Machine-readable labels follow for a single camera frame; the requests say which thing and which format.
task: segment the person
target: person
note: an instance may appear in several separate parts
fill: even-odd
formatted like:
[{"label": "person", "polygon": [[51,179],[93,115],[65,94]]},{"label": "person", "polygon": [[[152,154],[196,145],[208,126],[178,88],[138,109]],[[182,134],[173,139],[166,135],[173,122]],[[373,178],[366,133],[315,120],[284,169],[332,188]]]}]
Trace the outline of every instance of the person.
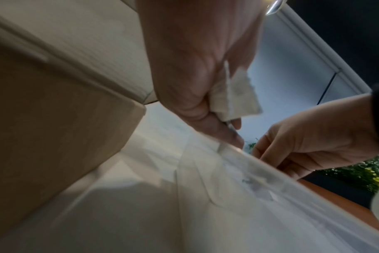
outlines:
[{"label": "person", "polygon": [[[195,130],[242,147],[208,108],[207,92],[225,60],[230,72],[255,56],[268,1],[138,0],[159,101]],[[232,121],[240,129],[241,120]],[[379,154],[379,89],[325,103],[274,124],[252,154],[293,178]]]}]

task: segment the foliage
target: foliage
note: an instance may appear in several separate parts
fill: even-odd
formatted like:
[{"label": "foliage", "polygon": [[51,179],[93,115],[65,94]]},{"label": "foliage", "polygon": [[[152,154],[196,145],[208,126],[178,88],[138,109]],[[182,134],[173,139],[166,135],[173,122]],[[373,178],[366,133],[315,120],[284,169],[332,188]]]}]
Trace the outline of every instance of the foliage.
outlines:
[{"label": "foliage", "polygon": [[341,180],[355,188],[374,193],[379,190],[379,156],[351,166],[319,170],[317,173]]}]

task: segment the ceiling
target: ceiling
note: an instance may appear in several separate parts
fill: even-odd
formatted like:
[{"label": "ceiling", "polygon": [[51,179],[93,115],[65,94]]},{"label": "ceiling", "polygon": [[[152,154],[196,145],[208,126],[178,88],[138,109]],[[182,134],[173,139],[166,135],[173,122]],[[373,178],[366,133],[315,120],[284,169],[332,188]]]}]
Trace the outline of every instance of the ceiling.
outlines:
[{"label": "ceiling", "polygon": [[379,83],[379,0],[288,0],[369,85]]}]

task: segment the transparent plastic wrap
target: transparent plastic wrap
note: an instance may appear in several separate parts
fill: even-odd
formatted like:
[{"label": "transparent plastic wrap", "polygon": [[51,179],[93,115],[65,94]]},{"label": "transparent plastic wrap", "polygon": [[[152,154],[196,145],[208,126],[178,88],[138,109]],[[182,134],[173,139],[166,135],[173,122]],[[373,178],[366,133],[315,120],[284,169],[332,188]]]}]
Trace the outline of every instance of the transparent plastic wrap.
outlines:
[{"label": "transparent plastic wrap", "polygon": [[186,252],[379,252],[379,232],[230,145],[193,134],[177,170]]}]

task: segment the cardboard flap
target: cardboard flap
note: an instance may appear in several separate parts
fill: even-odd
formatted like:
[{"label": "cardboard flap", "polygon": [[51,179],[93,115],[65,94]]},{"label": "cardboard flap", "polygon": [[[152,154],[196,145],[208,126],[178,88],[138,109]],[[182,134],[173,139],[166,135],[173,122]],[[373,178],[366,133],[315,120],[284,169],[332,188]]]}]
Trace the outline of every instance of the cardboard flap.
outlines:
[{"label": "cardboard flap", "polygon": [[140,21],[121,1],[4,0],[0,27],[137,102],[152,97]]}]

